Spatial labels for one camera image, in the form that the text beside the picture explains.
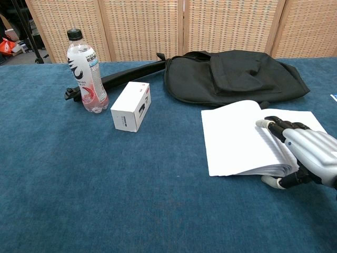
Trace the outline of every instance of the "black bottle cap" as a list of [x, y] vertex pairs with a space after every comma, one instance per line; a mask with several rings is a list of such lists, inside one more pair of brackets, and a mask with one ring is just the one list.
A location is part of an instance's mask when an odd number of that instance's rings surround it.
[[77, 28], [68, 30], [67, 35], [70, 41], [78, 41], [83, 38], [81, 30]]

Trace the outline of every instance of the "plastic water bottle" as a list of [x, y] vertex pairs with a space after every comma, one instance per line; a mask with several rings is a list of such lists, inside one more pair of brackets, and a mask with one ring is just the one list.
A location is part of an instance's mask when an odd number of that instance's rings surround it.
[[102, 84], [97, 55], [83, 40], [80, 29], [68, 30], [67, 35], [68, 64], [81, 89], [83, 105], [90, 112], [100, 113], [108, 107], [109, 98]]

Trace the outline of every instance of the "table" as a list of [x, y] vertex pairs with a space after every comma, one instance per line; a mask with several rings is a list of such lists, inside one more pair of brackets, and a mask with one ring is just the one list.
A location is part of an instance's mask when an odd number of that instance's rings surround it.
[[[337, 137], [337, 58], [282, 61], [311, 92], [271, 107], [312, 111]], [[142, 79], [152, 104], [138, 133], [64, 101], [77, 85], [66, 64], [2, 66], [0, 80], [1, 252], [336, 252], [337, 192], [209, 177], [207, 108], [172, 98], [163, 72]]]

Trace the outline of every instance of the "bottle label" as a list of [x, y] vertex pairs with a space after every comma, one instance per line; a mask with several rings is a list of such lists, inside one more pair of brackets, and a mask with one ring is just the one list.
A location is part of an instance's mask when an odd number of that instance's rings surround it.
[[69, 67], [81, 89], [82, 99], [90, 103], [97, 97], [99, 102], [103, 102], [107, 95], [103, 88], [95, 51], [90, 48], [77, 54], [68, 52], [67, 57]]

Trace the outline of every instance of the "robotic hand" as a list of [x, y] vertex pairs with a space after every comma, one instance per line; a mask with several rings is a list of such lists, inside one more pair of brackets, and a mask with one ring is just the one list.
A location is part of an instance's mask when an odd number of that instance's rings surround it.
[[337, 190], [337, 140], [326, 133], [313, 131], [302, 123], [283, 121], [276, 116], [258, 120], [283, 142], [298, 160], [299, 170], [283, 178], [262, 176], [262, 181], [277, 188], [314, 181]]

